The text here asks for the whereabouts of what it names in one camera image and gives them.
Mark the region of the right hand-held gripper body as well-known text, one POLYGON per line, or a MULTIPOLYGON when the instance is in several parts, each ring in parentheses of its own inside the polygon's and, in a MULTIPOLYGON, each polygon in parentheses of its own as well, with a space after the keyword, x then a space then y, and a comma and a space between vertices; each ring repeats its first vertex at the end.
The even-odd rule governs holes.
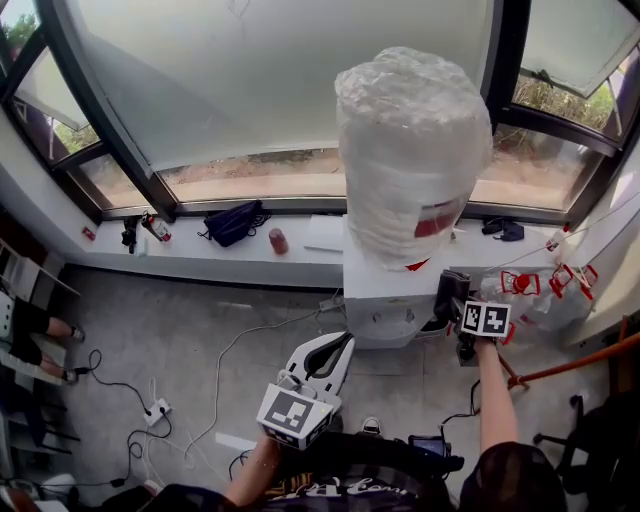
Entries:
POLYGON ((510 322, 509 304, 466 301, 463 318, 457 322, 457 355, 460 364, 475 365, 477 339, 499 342, 496 337, 507 334, 510 322))

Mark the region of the white water dispenser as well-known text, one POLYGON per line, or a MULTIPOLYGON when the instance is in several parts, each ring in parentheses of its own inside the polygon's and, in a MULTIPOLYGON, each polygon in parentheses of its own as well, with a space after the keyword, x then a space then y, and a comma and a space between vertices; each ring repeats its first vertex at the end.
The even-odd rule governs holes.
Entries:
POLYGON ((395 271, 363 252, 347 226, 347 216, 343 223, 343 297, 356 348, 403 348, 433 317, 440 275, 451 266, 472 224, 457 222, 455 237, 420 268, 395 271))

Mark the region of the person's left forearm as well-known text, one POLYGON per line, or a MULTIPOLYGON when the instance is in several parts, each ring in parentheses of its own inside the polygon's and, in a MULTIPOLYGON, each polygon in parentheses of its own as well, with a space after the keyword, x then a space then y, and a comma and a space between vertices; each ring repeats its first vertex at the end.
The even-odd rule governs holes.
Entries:
POLYGON ((263 436, 248 461, 229 484, 224 496, 238 507, 249 506, 270 488, 281 462, 280 445, 263 436))

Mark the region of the person's right forearm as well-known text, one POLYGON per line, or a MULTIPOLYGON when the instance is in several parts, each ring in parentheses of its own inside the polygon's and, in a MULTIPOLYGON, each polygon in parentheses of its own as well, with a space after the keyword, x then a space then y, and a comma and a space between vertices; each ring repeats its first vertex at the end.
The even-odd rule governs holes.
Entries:
POLYGON ((480 451, 519 441, 514 405, 507 389, 496 345, 478 337, 475 342, 480 373, 480 451))

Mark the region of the plastic-wrapped water bottle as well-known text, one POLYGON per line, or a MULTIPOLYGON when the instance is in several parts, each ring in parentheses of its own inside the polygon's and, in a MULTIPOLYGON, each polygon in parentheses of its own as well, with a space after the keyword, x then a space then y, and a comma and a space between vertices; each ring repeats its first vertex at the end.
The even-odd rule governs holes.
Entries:
POLYGON ((491 162, 485 101, 460 66, 407 47, 339 73, 335 92, 349 233, 386 270, 419 267, 491 162))

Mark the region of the black waste bin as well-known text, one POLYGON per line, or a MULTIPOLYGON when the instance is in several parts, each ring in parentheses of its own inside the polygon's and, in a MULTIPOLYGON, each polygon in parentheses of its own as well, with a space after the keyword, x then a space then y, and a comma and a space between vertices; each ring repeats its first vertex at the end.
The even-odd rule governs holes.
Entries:
POLYGON ((427 340, 432 338, 440 338, 446 334, 448 321, 440 321, 432 319, 427 322, 416 334, 417 340, 427 340))

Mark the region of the black device with screen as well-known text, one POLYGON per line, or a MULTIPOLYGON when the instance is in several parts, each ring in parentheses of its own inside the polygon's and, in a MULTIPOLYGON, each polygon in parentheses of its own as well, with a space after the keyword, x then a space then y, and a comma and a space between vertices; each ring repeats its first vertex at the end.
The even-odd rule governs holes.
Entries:
POLYGON ((445 457, 448 454, 447 443, 442 435, 439 436, 419 436, 410 435, 409 444, 429 454, 445 457))

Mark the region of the white flat board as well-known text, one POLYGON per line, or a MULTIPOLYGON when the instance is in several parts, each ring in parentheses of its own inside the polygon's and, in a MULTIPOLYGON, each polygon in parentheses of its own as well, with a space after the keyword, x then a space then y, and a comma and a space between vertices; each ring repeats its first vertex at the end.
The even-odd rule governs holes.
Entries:
POLYGON ((313 215, 304 235, 308 250, 342 253, 344 222, 341 216, 313 215))

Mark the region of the square white power strip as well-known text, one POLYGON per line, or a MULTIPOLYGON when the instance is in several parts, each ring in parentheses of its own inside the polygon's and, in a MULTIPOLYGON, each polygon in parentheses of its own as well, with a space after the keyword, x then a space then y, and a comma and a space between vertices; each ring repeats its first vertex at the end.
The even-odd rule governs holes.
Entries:
POLYGON ((171 406, 164 398, 157 399, 143 415, 148 427, 153 427, 171 411, 171 406))

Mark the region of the white window sill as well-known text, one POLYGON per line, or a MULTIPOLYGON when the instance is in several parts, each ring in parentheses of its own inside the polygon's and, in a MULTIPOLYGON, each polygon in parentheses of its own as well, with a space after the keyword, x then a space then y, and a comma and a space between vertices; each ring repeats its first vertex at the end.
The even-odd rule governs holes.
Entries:
MULTIPOLYGON (((229 248, 199 237, 204 228, 198 218, 176 221, 167 243, 140 232, 138 245, 143 253, 131 255, 121 243, 122 226, 105 222, 94 241, 85 241, 74 256, 79 265, 223 283, 343 289, 343 252, 308 250, 303 246, 311 216, 276 216, 257 234, 229 248), (279 228, 289 250, 277 255, 269 241, 269 231, 279 228)), ((479 275, 484 269, 508 263, 514 269, 536 269, 551 264, 552 254, 544 247, 554 233, 551 226, 527 225, 518 242, 497 241, 481 232, 481 223, 469 220, 462 248, 449 268, 479 275)))

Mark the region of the dark blue bag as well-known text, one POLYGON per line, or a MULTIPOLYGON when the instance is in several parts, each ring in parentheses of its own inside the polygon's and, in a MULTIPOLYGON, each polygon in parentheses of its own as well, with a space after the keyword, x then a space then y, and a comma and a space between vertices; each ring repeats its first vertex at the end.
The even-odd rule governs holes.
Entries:
POLYGON ((219 246, 231 245, 256 235, 257 229, 271 217, 261 200, 253 200, 233 208, 208 214, 203 223, 205 230, 197 235, 219 246))

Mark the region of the black office chair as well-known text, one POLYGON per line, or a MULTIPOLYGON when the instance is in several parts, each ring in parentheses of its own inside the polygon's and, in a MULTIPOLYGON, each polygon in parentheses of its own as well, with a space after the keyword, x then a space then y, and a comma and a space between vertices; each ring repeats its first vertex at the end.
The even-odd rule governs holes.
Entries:
POLYGON ((557 472, 561 477, 581 470, 574 466, 573 456, 580 450, 587 460, 607 466, 631 453, 640 442, 640 392, 626 391, 609 396, 594 409, 585 411, 584 398, 575 394, 569 404, 575 411, 573 430, 566 438, 537 433, 532 441, 538 446, 543 441, 564 447, 557 472))

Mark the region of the small black device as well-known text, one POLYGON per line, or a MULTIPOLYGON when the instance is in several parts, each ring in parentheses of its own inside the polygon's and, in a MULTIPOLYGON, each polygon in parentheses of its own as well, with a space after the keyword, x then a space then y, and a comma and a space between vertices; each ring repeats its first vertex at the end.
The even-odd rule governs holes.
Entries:
POLYGON ((128 253, 133 255, 137 244, 137 223, 136 216, 130 216, 123 220, 124 230, 121 233, 122 244, 128 249, 128 253))

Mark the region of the white shelf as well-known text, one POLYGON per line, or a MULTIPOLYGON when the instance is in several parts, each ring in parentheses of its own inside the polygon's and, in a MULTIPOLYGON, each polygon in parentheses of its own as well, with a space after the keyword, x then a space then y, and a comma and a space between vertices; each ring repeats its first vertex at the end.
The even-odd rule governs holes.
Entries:
POLYGON ((50 279, 55 285, 61 286, 64 290, 80 297, 81 294, 59 280, 56 276, 35 263, 28 257, 20 255, 7 242, 0 238, 0 256, 9 254, 5 270, 0 272, 0 281, 16 296, 24 301, 30 301, 40 275, 50 279))

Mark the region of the black window frame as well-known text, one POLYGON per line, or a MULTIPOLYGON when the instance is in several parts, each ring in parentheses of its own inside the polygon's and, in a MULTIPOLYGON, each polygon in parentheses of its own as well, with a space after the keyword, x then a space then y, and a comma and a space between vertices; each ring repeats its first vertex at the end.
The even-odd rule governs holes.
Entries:
MULTIPOLYGON (((493 0, 480 90, 495 156, 466 214, 534 222, 584 217, 629 147, 635 79, 606 90, 640 53, 636 0, 493 0), (523 82, 576 98, 594 113, 529 106, 523 82)), ((272 151, 154 170, 110 106, 71 22, 66 0, 0 0, 0 199, 35 180, 32 204, 55 196, 56 223, 96 227, 144 211, 166 221, 261 200, 273 213, 342 214, 344 167, 333 147, 272 151)))

